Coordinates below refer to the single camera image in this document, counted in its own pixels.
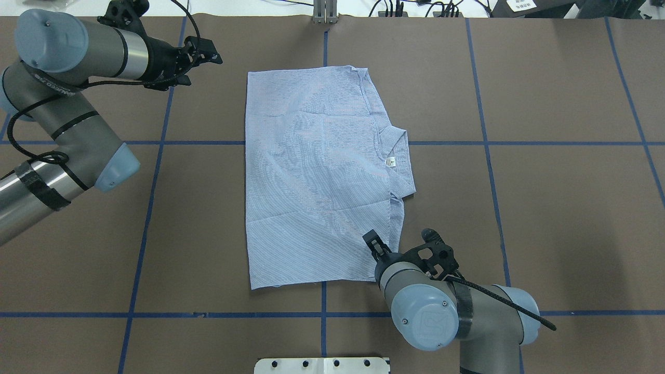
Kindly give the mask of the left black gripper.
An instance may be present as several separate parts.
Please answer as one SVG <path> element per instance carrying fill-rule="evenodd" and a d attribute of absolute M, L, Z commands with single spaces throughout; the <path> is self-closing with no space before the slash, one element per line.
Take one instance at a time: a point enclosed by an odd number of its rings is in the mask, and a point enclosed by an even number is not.
<path fill-rule="evenodd" d="M 186 72 L 192 66 L 211 62 L 223 64 L 212 40 L 186 37 L 184 45 L 173 45 L 157 38 L 148 38 L 148 88 L 167 91 L 170 87 L 190 87 L 192 81 Z"/>

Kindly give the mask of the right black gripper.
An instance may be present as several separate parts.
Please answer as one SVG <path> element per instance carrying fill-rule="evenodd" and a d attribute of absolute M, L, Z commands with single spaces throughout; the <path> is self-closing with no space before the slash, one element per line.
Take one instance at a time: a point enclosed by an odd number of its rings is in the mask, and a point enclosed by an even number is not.
<path fill-rule="evenodd" d="M 363 235 L 363 240 L 376 261 L 375 275 L 382 275 L 389 266 L 402 261 L 402 254 L 391 252 L 389 246 L 382 241 L 375 230 L 366 232 Z"/>

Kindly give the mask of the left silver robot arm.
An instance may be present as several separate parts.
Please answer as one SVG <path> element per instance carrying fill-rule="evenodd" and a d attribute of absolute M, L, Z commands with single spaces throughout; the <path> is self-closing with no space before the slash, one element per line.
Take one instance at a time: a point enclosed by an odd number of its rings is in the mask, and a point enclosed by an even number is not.
<path fill-rule="evenodd" d="M 93 23 L 43 9 L 20 14 L 19 58 L 2 72 L 6 137 L 26 157 L 2 177 L 2 244 L 86 190 L 114 189 L 140 169 L 130 147 L 83 95 L 88 88 L 138 86 L 167 91 L 189 86 L 188 72 L 222 64 L 213 41 L 195 31 L 181 47 L 149 36 L 147 1 L 111 1 Z"/>

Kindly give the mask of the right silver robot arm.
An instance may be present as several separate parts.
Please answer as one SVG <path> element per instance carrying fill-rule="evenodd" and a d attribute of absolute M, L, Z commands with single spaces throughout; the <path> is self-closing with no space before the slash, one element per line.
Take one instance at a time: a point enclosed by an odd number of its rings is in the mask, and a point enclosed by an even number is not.
<path fill-rule="evenodd" d="M 399 253 L 373 230 L 363 236 L 392 322 L 409 345 L 437 351 L 459 342 L 459 372 L 518 373 L 522 346 L 539 329 L 556 331 L 534 298 L 517 287 L 480 286 L 459 270 L 454 249 L 431 228 Z"/>

